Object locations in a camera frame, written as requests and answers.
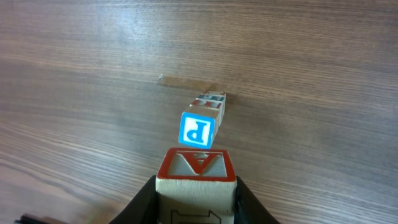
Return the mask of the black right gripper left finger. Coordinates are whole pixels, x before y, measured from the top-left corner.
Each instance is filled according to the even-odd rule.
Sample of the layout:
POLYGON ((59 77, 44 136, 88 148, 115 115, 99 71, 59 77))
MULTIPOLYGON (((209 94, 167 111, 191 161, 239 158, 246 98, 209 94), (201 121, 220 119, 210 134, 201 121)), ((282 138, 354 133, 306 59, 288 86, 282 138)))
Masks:
POLYGON ((158 194, 153 175, 134 198, 109 224, 157 224, 158 194))

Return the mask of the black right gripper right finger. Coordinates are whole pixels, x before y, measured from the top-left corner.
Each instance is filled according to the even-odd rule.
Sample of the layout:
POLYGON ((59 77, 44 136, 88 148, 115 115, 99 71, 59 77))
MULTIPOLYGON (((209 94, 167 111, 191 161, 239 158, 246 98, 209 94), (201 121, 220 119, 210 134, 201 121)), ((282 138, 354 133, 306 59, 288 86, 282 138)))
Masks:
POLYGON ((237 176, 234 224, 280 224, 237 176))

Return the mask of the green N block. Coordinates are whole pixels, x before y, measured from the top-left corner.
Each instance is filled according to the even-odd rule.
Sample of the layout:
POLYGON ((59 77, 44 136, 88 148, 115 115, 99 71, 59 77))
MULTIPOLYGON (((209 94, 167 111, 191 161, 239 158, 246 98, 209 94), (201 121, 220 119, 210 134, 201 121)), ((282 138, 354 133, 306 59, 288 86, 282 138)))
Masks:
POLYGON ((169 149, 155 180, 159 223, 234 223, 237 178, 223 149, 169 149))

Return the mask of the blue P letter block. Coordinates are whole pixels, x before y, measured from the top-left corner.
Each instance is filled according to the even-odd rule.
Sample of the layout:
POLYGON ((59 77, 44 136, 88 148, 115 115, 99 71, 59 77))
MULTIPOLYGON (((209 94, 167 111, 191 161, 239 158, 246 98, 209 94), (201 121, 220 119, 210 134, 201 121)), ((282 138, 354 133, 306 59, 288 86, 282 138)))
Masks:
POLYGON ((210 149, 220 124, 220 111, 204 106, 191 106, 181 116, 178 142, 210 149))

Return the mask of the green V letter block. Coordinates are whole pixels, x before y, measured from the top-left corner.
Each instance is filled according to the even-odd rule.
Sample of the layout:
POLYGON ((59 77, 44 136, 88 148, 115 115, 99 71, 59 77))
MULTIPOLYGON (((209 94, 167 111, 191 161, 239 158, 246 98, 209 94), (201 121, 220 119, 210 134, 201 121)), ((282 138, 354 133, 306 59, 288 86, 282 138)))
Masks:
POLYGON ((190 104, 188 110, 195 114, 214 118, 218 126, 221 125, 223 120, 223 103, 220 101, 197 98, 190 104))

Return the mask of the green base tower block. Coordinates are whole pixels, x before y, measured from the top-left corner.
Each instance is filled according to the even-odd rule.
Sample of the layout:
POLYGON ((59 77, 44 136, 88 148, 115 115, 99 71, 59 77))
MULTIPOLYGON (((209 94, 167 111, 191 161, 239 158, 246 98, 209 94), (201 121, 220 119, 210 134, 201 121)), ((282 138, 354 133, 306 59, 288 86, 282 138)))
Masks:
POLYGON ((226 96, 224 91, 204 91, 203 95, 226 96))

